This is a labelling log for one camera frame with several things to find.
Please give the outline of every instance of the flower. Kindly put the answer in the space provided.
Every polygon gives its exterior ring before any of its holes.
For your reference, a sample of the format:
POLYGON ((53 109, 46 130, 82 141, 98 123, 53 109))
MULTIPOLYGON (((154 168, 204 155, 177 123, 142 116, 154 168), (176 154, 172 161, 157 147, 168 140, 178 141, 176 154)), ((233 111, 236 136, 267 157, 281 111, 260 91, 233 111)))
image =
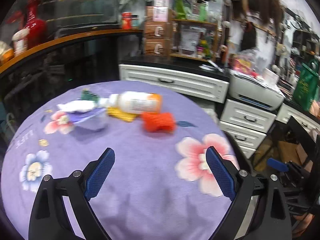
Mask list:
POLYGON ((67 134, 74 129, 74 125, 69 122, 67 114, 62 111, 55 112, 51 119, 53 121, 49 122, 44 128, 46 134, 55 133, 57 130, 62 134, 67 134))
POLYGON ((196 181, 199 179, 200 191, 203 194, 210 194, 214 197, 222 196, 222 191, 207 164, 205 153, 207 148, 213 146, 221 157, 229 160, 239 170, 236 157, 229 154, 230 145, 226 138, 210 133, 203 137, 203 143, 192 137, 185 137, 177 143, 176 149, 183 157, 175 170, 180 179, 196 181))
POLYGON ((38 191, 42 178, 52 172, 52 166, 47 162, 48 157, 49 153, 43 150, 27 155, 26 165, 22 167, 19 174, 23 190, 35 193, 38 191))

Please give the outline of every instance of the drawer handle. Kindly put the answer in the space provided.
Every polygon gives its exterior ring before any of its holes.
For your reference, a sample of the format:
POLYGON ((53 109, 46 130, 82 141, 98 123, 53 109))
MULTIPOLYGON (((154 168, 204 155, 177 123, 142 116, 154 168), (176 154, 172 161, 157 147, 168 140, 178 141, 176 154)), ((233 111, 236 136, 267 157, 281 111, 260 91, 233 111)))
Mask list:
POLYGON ((173 84, 173 83, 174 83, 173 80, 172 80, 172 81, 166 81, 166 80, 162 80, 162 79, 160 79, 160 78, 158 78, 158 81, 159 81, 159 82, 162 82, 162 83, 167 83, 167 84, 173 84))
POLYGON ((244 116, 244 119, 246 119, 249 122, 257 122, 257 119, 251 120, 251 119, 248 119, 246 116, 244 116))
POLYGON ((237 140, 239 140, 239 141, 242 141, 242 142, 246 142, 246 141, 247 141, 247 138, 240 139, 240 138, 238 138, 236 135, 235 135, 235 138, 236 138, 237 140))

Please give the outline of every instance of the red knitted object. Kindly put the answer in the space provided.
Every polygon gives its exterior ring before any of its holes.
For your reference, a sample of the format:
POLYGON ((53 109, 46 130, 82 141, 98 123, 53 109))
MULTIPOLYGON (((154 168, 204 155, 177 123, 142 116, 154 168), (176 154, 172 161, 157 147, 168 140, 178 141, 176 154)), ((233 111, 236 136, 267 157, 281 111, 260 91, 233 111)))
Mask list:
POLYGON ((173 132, 176 128, 176 122, 171 113, 147 113, 141 115, 143 119, 143 127, 148 132, 155 132, 164 130, 166 132, 173 132))

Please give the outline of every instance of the vase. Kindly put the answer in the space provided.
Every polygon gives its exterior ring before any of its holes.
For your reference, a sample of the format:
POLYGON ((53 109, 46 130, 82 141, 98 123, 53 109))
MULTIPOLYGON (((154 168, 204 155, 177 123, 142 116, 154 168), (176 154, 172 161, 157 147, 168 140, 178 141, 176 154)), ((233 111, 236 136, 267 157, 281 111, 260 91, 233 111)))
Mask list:
POLYGON ((25 28, 29 30, 28 49, 45 42, 47 23, 37 18, 39 0, 30 0, 28 3, 28 19, 25 28))

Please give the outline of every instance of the red container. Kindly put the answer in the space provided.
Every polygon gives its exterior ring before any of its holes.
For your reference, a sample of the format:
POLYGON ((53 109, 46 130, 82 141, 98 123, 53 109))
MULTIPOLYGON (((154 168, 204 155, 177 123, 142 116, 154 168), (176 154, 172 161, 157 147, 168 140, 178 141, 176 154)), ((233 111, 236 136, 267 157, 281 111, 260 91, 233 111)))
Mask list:
POLYGON ((29 30, 28 49, 45 42, 47 23, 37 18, 39 0, 30 0, 28 3, 28 20, 25 26, 29 30))
POLYGON ((131 29, 131 12, 123 12, 122 13, 122 28, 125 30, 131 29))

